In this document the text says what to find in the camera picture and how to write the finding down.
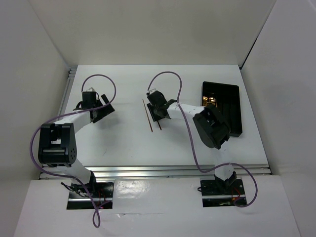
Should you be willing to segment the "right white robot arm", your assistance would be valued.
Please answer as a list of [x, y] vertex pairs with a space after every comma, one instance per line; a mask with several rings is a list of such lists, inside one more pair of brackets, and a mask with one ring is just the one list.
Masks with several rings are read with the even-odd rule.
[[156, 89], [147, 91], [146, 96], [149, 101], [147, 107], [154, 121], [182, 119], [187, 129], [190, 128], [190, 122], [194, 123], [202, 143], [214, 150], [216, 190], [222, 194], [231, 190], [237, 175], [228, 156], [227, 142], [230, 137], [230, 127], [217, 107], [192, 106], [174, 99], [167, 101]]

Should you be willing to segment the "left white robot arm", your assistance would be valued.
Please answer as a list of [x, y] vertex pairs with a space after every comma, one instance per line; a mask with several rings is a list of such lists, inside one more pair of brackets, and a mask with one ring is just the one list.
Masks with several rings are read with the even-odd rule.
[[70, 176], [67, 188], [81, 196], [92, 197], [98, 191], [95, 175], [77, 159], [75, 134], [86, 125], [96, 123], [115, 109], [105, 94], [96, 91], [82, 92], [82, 100], [71, 116], [40, 128], [38, 159], [41, 164], [57, 168], [63, 175]]

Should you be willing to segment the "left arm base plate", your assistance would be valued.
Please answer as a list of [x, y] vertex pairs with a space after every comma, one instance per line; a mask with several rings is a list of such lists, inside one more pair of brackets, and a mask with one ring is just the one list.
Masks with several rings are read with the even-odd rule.
[[[89, 195], [81, 185], [65, 185], [69, 191], [67, 209], [87, 210], [94, 209]], [[113, 208], [114, 182], [95, 183], [94, 189], [90, 190], [90, 195], [96, 207], [100, 209]]]

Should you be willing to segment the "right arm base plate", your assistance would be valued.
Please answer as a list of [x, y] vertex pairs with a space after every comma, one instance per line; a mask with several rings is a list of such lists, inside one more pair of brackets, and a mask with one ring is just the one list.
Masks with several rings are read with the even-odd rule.
[[224, 191], [219, 190], [215, 180], [200, 180], [197, 190], [202, 195], [203, 207], [225, 207], [237, 205], [247, 205], [245, 190], [241, 179], [235, 182]]

